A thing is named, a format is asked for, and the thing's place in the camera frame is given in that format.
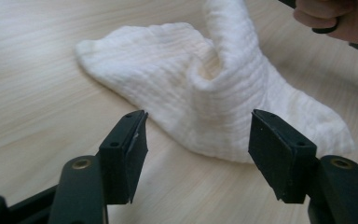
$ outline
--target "wood grain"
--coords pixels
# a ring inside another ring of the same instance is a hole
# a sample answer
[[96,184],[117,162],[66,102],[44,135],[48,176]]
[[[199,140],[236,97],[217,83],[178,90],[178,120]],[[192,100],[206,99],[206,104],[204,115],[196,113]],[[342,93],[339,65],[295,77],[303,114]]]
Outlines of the wood grain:
[[[94,154],[135,110],[89,78],[74,45],[122,25],[189,22],[208,35],[202,1],[0,0],[0,195],[13,204],[55,185],[63,165]],[[260,46],[289,83],[329,105],[358,146],[358,50],[296,23],[278,1],[247,1]],[[277,202],[250,164],[191,153],[154,122],[134,203],[112,223],[310,223],[307,204]],[[358,162],[358,150],[349,158]]]

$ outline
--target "white towel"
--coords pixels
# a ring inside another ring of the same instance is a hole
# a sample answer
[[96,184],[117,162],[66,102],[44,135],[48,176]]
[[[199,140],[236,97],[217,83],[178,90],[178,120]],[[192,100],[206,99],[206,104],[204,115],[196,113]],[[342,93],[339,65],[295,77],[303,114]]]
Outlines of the white towel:
[[319,156],[354,149],[341,117],[287,84],[263,55],[242,0],[207,0],[203,12],[211,39],[187,23],[125,26],[80,42],[77,59],[178,143],[206,156],[252,162],[255,108],[285,119]]

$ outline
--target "wooden table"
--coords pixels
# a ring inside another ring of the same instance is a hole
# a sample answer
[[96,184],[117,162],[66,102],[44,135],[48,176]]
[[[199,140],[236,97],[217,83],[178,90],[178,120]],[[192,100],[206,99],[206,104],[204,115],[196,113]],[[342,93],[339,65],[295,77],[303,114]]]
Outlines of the wooden table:
[[[0,195],[12,205],[57,184],[74,157],[95,154],[136,110],[77,65],[74,45],[122,25],[189,22],[205,35],[202,1],[0,0]],[[278,1],[247,0],[265,54],[295,87],[335,109],[358,146],[358,50],[316,35]],[[307,205],[276,201],[252,164],[181,147],[153,120],[134,203],[112,223],[309,223]],[[348,158],[358,162],[358,150]]]

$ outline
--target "human hand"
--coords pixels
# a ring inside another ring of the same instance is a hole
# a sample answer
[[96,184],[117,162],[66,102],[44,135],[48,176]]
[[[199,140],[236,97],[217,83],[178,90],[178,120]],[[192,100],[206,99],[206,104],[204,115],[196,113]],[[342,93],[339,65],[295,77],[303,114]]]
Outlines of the human hand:
[[358,0],[296,0],[294,17],[312,28],[337,29],[328,35],[358,44]]

